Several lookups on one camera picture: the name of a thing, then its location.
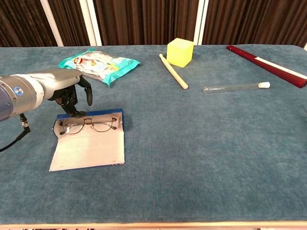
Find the blue circular logo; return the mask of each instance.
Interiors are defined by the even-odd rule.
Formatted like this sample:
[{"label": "blue circular logo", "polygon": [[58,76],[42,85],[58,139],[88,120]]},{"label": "blue circular logo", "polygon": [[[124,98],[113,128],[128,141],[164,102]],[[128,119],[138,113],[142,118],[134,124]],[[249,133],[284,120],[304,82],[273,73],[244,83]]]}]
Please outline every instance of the blue circular logo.
[{"label": "blue circular logo", "polygon": [[23,95],[24,91],[22,90],[22,88],[15,86],[14,87],[14,93],[21,96],[21,95]]}]

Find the yellow cube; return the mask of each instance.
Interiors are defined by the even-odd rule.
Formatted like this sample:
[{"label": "yellow cube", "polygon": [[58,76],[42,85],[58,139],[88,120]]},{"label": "yellow cube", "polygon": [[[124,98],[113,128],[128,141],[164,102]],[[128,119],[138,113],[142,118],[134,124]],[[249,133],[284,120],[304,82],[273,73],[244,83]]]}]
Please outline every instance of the yellow cube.
[{"label": "yellow cube", "polygon": [[167,45],[167,61],[175,66],[185,67],[191,60],[194,43],[176,38]]}]

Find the red and white stick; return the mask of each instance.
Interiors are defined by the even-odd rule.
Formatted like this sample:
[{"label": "red and white stick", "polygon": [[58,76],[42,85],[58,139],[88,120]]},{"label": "red and white stick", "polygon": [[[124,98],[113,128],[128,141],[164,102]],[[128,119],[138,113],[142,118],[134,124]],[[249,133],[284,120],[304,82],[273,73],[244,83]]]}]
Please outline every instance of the red and white stick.
[{"label": "red and white stick", "polygon": [[235,46],[227,46],[227,49],[230,51],[250,60],[251,62],[255,63],[256,65],[264,68],[265,70],[275,74],[276,76],[284,79],[285,81],[297,86],[298,88],[303,88],[307,84],[307,76],[294,72],[290,69],[285,67],[276,65],[272,62],[264,60],[260,57],[257,57],[253,54],[250,54],[242,49],[239,49]]}]

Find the plastic bag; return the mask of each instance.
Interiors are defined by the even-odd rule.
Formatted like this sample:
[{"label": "plastic bag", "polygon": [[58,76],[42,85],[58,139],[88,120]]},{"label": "plastic bag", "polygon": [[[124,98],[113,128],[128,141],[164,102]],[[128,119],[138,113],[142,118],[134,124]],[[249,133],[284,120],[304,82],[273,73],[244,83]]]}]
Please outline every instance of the plastic bag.
[{"label": "plastic bag", "polygon": [[117,78],[134,69],[140,62],[124,57],[113,57],[102,51],[88,49],[86,52],[66,58],[60,68],[78,69],[82,74],[98,79],[108,86]]}]

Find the brown curtain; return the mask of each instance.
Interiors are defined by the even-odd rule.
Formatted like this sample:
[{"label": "brown curtain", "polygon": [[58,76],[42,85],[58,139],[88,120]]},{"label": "brown curtain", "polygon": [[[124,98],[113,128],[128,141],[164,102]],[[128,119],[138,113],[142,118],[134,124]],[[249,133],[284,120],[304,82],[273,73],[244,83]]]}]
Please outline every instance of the brown curtain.
[{"label": "brown curtain", "polygon": [[0,1],[0,46],[57,46],[40,0]]},{"label": "brown curtain", "polygon": [[198,0],[94,0],[103,45],[193,41]]},{"label": "brown curtain", "polygon": [[209,0],[202,44],[307,42],[307,0]]},{"label": "brown curtain", "polygon": [[48,0],[64,46],[89,46],[78,0]]}]

